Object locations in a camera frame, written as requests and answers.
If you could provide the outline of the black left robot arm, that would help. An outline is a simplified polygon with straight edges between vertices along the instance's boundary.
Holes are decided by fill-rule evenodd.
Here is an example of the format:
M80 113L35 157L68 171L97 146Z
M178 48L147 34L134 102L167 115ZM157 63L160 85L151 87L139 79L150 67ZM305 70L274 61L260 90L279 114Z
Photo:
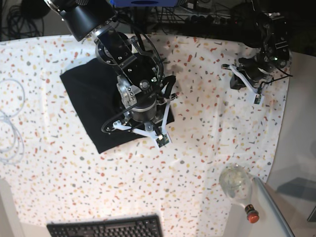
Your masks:
M285 17L264 7L259 0L253 0L252 6L256 26L261 33L260 51L251 58L239 58L239 65L223 64L221 68L233 73L231 89L247 88L247 100L262 105L265 85L292 77L285 71L291 62L292 53L288 45Z

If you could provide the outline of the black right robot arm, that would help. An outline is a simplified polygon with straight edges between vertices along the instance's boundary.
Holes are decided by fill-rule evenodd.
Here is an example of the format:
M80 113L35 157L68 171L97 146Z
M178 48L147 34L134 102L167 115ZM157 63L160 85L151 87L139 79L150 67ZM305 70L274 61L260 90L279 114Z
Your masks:
M174 75L166 76L155 47L142 46L145 33L127 37L111 22L119 17L105 0L48 0L47 6L61 16L77 41L92 38L96 57L117 74L121 101L119 112L107 119L101 130L107 134L134 133L150 138L157 148L171 143L166 130Z

